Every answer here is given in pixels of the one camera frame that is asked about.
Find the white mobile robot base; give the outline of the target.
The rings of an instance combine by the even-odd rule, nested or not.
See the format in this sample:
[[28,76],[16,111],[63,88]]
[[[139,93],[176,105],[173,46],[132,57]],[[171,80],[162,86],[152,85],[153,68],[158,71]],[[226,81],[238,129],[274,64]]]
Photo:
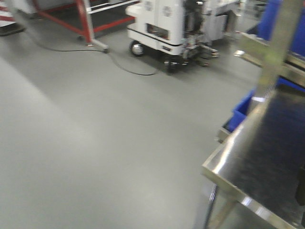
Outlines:
[[164,66],[171,73],[191,61],[208,66],[219,56],[212,47],[226,34],[233,35],[238,0],[141,0],[125,12],[134,17],[128,25],[130,52],[143,56],[148,48],[164,54]]

